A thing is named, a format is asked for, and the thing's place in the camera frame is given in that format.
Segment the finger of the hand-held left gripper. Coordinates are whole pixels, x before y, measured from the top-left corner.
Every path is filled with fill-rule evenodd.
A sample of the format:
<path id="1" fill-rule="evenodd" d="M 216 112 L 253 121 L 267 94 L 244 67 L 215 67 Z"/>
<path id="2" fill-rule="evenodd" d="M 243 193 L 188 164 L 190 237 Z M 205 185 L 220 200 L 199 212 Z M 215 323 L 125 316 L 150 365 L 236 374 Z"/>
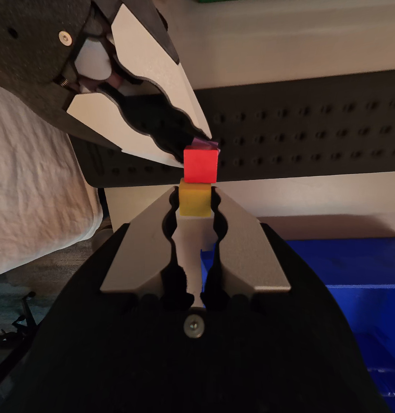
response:
<path id="1" fill-rule="evenodd" d="M 158 87 L 174 109 L 211 139 L 206 117 L 153 1 L 122 1 L 111 28 L 119 63 L 135 78 Z"/>
<path id="2" fill-rule="evenodd" d="M 123 153 L 183 168 L 172 154 L 160 149 L 150 135 L 133 129 L 123 118 L 118 106 L 104 94 L 97 92 L 78 94 L 73 98 L 66 112 L 116 144 Z"/>

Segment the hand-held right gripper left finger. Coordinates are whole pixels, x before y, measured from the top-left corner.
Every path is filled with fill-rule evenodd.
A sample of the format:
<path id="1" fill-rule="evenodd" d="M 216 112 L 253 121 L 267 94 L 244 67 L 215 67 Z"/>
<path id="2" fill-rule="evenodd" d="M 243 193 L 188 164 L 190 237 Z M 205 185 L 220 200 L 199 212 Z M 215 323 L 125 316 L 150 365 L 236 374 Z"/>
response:
<path id="1" fill-rule="evenodd" d="M 129 224 L 100 288 L 102 293 L 164 294 L 162 273 L 177 262 L 178 187 L 171 187 Z"/>

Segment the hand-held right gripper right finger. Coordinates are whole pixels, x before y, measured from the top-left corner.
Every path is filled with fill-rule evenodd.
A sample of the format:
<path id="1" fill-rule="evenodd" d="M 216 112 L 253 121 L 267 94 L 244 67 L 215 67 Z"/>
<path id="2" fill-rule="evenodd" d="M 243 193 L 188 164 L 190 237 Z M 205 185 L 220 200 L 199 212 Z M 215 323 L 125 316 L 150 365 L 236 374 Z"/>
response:
<path id="1" fill-rule="evenodd" d="M 289 292 L 290 282 L 260 221 L 218 187 L 212 188 L 211 208 L 218 238 L 203 292 Z"/>

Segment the yellow cube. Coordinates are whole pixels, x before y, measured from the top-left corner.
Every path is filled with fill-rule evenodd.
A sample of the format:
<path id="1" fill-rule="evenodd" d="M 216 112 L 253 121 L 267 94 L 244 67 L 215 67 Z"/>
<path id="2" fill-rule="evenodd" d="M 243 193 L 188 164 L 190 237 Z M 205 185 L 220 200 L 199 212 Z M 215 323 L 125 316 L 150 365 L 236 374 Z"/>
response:
<path id="1" fill-rule="evenodd" d="M 187 183 L 184 178 L 179 184 L 179 215 L 209 218 L 211 216 L 211 184 Z"/>

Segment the red cube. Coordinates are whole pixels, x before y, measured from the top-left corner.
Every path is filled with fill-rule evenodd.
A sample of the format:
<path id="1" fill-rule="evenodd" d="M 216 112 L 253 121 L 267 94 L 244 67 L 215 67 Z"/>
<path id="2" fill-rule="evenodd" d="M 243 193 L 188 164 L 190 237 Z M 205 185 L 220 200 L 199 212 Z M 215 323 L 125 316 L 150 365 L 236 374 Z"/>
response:
<path id="1" fill-rule="evenodd" d="M 210 146 L 187 146 L 184 149 L 184 181 L 186 183 L 217 182 L 219 150 Z"/>

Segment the purple cube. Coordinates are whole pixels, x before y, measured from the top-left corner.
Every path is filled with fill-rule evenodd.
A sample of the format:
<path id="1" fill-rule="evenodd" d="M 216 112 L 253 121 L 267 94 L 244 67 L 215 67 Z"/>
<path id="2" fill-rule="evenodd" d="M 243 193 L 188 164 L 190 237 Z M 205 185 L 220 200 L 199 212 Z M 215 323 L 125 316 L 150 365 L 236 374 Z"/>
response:
<path id="1" fill-rule="evenodd" d="M 213 142 L 212 140 L 205 140 L 198 137 L 195 137 L 193 139 L 191 147 L 206 150 L 216 150 L 218 153 L 221 151 L 217 142 Z"/>

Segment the person's white shirt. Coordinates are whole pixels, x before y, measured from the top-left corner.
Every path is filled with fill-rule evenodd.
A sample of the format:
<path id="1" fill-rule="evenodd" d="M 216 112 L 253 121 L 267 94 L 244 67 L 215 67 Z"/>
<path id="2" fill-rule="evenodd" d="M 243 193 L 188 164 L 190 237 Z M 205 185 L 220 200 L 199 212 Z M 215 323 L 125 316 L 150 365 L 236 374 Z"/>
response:
<path id="1" fill-rule="evenodd" d="M 0 275 L 90 239 L 102 219 L 68 135 L 0 87 Z"/>

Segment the blue plastic bin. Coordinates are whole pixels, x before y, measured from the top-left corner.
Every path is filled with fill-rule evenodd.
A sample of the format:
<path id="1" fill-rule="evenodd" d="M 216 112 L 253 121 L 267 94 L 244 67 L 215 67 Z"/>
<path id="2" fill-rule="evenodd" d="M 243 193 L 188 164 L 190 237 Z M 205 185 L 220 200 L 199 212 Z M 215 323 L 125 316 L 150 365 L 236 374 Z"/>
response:
<path id="1" fill-rule="evenodd" d="M 226 258 L 211 249 L 205 331 L 191 349 L 202 407 L 227 412 L 395 412 L 395 238 L 262 240 L 287 292 L 226 292 Z"/>

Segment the black perforated board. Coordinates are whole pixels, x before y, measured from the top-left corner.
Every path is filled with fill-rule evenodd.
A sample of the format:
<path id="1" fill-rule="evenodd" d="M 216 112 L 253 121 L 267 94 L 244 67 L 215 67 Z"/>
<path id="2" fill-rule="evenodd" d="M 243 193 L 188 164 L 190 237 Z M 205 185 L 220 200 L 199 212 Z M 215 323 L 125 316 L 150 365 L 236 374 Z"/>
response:
<path id="1" fill-rule="evenodd" d="M 218 182 L 395 171 L 395 70 L 195 93 Z"/>

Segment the black tripod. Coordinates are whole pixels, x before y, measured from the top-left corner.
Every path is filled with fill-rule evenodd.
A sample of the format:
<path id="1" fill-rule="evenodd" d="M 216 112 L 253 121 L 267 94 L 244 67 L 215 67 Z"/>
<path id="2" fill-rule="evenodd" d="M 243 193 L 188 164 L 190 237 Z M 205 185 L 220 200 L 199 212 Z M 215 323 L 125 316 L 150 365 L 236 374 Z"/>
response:
<path id="1" fill-rule="evenodd" d="M 23 311 L 11 324 L 15 330 L 0 330 L 0 348 L 13 349 L 17 345 L 21 344 L 25 338 L 28 338 L 32 333 L 36 332 L 38 324 L 36 323 L 28 305 L 29 299 L 34 298 L 35 295 L 36 293 L 34 291 L 30 291 L 21 299 Z"/>

